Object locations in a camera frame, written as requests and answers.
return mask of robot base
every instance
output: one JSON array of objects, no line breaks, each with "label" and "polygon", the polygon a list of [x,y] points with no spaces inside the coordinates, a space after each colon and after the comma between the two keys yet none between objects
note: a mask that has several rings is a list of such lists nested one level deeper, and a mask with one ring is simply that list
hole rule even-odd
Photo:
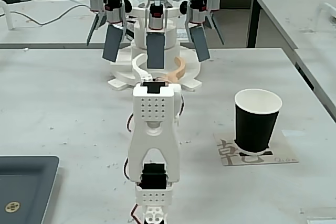
[{"label": "robot base", "polygon": [[[108,82],[115,90],[120,91],[129,86],[135,86],[140,82],[140,80],[136,80],[132,72],[131,61],[135,56],[141,53],[146,53],[146,51],[136,48],[133,43],[131,46],[119,50],[117,61],[115,63],[111,62],[112,74],[115,79]],[[179,84],[188,91],[195,91],[202,85],[200,81],[195,80],[201,70],[201,64],[198,61],[197,54],[195,51],[181,47],[179,44],[165,50],[165,57],[169,60],[174,60],[178,55],[185,60],[186,64],[185,74],[179,80]],[[150,73],[153,78],[162,77],[177,68],[175,65],[175,69],[147,69],[145,64],[139,67]]]}]

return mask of paper cup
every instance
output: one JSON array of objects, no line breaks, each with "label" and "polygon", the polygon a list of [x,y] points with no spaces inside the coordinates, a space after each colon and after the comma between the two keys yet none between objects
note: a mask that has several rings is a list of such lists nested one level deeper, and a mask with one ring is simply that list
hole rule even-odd
[{"label": "paper cup", "polygon": [[263,89],[245,89],[235,95],[236,140],[246,155],[262,155],[268,148],[282,106],[276,94]]}]

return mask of white table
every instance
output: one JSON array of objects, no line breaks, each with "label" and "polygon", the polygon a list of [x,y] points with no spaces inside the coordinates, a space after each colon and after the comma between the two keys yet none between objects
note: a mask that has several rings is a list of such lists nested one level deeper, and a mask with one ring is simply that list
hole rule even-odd
[{"label": "white table", "polygon": [[314,93],[336,120],[336,49],[297,49],[295,56]]},{"label": "white table", "polygon": [[326,12],[320,15],[315,29],[316,11],[323,2],[336,6],[336,0],[253,0],[247,47],[255,47],[263,9],[292,50],[336,48],[336,28]]},{"label": "white table", "polygon": [[[58,155],[65,171],[50,224],[130,220],[135,196],[122,164],[131,89],[110,88],[100,50],[0,55],[0,154]],[[336,207],[335,123],[284,52],[222,49],[211,56],[202,63],[202,88],[184,92],[181,181],[169,223],[304,224],[305,209]],[[282,97],[277,127],[291,132],[287,141],[300,163],[222,166],[213,133],[233,132],[234,94],[255,87]]]},{"label": "white table", "polygon": [[[90,5],[89,0],[79,0]],[[40,23],[57,18],[69,8],[77,5],[69,0],[41,1],[31,0],[10,4],[9,9],[24,13]],[[104,48],[107,24],[94,31],[89,47],[87,37],[94,19],[94,13],[86,7],[78,7],[62,19],[40,27],[27,18],[12,14],[14,30],[8,31],[5,17],[0,18],[0,48],[2,49],[102,49]],[[178,28],[184,23],[178,21]],[[180,39],[187,47],[193,47],[186,39]]]}]

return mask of background table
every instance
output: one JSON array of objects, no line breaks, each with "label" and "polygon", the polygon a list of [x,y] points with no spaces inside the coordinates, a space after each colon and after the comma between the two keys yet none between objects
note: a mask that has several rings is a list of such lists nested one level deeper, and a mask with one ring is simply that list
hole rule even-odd
[{"label": "background table", "polygon": [[[256,45],[262,9],[287,42],[288,46],[283,49],[291,60],[295,49],[336,48],[336,23],[330,19],[330,15],[322,12],[317,29],[314,28],[317,8],[323,2],[336,6],[336,0],[253,0],[247,47],[254,48]],[[259,46],[267,47],[262,41],[259,42]]]},{"label": "background table", "polygon": [[297,49],[295,56],[314,93],[336,120],[336,49]]},{"label": "background table", "polygon": [[[90,5],[89,0],[80,0],[82,4]],[[42,1],[31,0],[10,4],[9,9],[24,13],[40,23],[57,18],[69,8],[77,5],[69,0]],[[15,29],[8,31],[6,19],[0,18],[0,48],[2,49],[102,49],[104,48],[107,24],[94,31],[90,45],[86,40],[95,14],[86,7],[73,9],[62,19],[40,27],[27,18],[12,14]],[[179,19],[178,28],[184,28],[183,19]],[[180,39],[184,46],[193,45],[186,38]]]}]

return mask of white robot link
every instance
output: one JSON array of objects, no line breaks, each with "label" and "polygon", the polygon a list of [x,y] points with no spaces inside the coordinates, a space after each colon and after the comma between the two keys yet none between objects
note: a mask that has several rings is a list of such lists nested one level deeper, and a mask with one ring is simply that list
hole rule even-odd
[{"label": "white robot link", "polygon": [[[179,144],[174,124],[182,103],[181,86],[146,80],[133,89],[135,128],[128,152],[129,179],[135,182],[136,206],[143,210],[144,224],[164,224],[172,203],[173,184],[180,180]],[[150,149],[157,149],[163,163],[144,163]]]}]

